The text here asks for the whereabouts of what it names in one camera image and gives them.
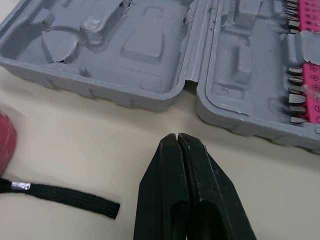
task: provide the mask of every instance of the black strap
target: black strap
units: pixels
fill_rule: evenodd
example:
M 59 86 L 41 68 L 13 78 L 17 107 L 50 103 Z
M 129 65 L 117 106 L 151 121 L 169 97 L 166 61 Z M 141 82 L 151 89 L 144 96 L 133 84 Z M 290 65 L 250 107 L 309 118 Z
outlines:
M 15 185 L 15 182 L 12 183 L 9 180 L 0 178 L 0 194 L 27 194 L 39 199 L 102 214 L 111 219 L 116 219 L 120 208 L 119 203 L 68 188 L 32 183 L 23 189 L 21 186 L 13 187 L 13 185 Z

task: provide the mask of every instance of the molded compartment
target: molded compartment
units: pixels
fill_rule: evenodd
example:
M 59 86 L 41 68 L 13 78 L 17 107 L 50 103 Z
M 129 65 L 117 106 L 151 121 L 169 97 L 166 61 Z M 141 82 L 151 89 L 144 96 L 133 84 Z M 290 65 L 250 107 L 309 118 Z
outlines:
M 320 154 L 320 125 L 291 123 L 288 67 L 320 60 L 320 35 L 289 34 L 281 0 L 217 0 L 196 111 L 207 123 Z
M 0 65 L 153 111 L 193 81 L 207 123 L 320 154 L 320 126 L 290 122 L 286 73 L 320 63 L 320 34 L 285 25 L 282 0 L 22 0 L 0 25 Z
M 129 94 L 163 101 L 182 90 L 196 2 L 191 9 L 190 0 L 22 0 L 1 25 L 1 63 L 45 87 L 162 110 L 169 104 L 148 106 Z

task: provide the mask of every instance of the gray plastic tool case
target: gray plastic tool case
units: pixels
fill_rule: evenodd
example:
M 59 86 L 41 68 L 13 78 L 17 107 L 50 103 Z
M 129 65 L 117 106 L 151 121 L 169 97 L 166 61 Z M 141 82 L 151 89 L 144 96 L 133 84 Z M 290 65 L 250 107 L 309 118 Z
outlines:
M 154 111 L 194 81 L 205 122 L 320 154 L 320 125 L 290 123 L 286 74 L 319 63 L 319 37 L 285 23 L 281 0 L 22 0 L 0 26 L 0 65 Z

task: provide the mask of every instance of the black clamp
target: black clamp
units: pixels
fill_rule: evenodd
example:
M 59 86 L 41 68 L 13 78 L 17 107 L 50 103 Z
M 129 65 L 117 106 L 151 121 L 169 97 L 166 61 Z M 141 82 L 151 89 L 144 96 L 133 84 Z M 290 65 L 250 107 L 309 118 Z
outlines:
M 134 240 L 256 240 L 237 191 L 205 146 L 161 140 L 139 187 Z

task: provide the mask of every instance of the table surface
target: table surface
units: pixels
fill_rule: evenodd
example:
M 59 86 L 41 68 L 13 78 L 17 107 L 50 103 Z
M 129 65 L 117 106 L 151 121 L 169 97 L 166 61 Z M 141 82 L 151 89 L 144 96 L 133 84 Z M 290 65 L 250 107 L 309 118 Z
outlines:
M 3 20 L 18 0 L 0 1 Z M 258 240 L 318 240 L 320 156 L 203 123 L 184 90 L 165 112 L 46 89 L 0 69 L 0 110 L 18 132 L 4 176 L 121 203 L 116 220 L 14 194 L 0 196 L 4 240 L 132 240 L 139 183 L 169 133 L 199 138 L 233 181 Z

